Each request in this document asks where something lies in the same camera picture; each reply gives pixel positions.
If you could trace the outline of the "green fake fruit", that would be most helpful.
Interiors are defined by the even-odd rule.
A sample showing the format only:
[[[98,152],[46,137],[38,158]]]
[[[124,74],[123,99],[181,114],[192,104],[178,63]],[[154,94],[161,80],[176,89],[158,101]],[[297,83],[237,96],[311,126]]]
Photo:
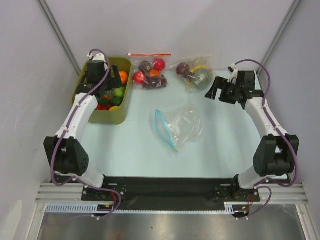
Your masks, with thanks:
[[[114,89],[114,96],[117,98],[123,98],[125,96],[126,88],[119,87]]]

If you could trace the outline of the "orange fake fruit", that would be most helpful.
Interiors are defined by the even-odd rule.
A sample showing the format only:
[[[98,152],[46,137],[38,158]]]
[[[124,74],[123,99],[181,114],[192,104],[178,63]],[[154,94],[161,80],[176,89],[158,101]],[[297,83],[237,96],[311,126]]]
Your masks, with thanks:
[[[125,71],[119,71],[120,80],[123,85],[126,85],[129,79],[129,75]]]

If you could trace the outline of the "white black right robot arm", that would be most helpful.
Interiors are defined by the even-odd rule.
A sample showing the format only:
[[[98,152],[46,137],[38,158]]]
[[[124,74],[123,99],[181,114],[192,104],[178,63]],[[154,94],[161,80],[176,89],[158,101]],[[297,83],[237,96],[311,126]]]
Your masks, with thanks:
[[[269,108],[266,94],[256,88],[254,71],[234,70],[229,78],[215,77],[205,98],[214,100],[220,90],[219,101],[240,104],[251,117],[261,138],[253,156],[252,166],[234,177],[231,196],[242,201],[249,190],[264,183],[289,188],[297,181],[299,173],[298,149],[300,140],[289,134],[276,120]]]

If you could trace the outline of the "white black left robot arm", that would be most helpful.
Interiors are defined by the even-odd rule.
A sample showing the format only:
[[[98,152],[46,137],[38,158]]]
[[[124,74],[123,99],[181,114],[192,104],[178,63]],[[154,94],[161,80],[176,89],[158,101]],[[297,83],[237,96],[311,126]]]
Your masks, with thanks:
[[[119,68],[106,60],[91,59],[75,90],[72,108],[62,127],[43,142],[50,165],[52,182],[63,186],[78,181],[93,187],[92,194],[99,200],[110,195],[110,187],[103,183],[104,176],[90,160],[82,146],[85,127],[105,92],[122,84]]]

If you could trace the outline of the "clear zip top bag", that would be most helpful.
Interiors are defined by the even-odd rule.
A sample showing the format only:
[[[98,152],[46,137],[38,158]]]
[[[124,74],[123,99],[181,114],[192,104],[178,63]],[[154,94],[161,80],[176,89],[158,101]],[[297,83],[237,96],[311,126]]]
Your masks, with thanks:
[[[154,126],[159,137],[174,152],[178,152],[187,141],[196,141],[204,131],[200,113],[193,104],[170,112],[156,110]]]

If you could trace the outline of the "yellow fake lemon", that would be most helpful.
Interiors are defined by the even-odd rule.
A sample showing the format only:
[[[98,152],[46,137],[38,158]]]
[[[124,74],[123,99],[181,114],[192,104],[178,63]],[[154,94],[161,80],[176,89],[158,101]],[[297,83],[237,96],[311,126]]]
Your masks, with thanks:
[[[114,110],[117,110],[119,107],[118,106],[112,106],[109,111],[114,111]]]

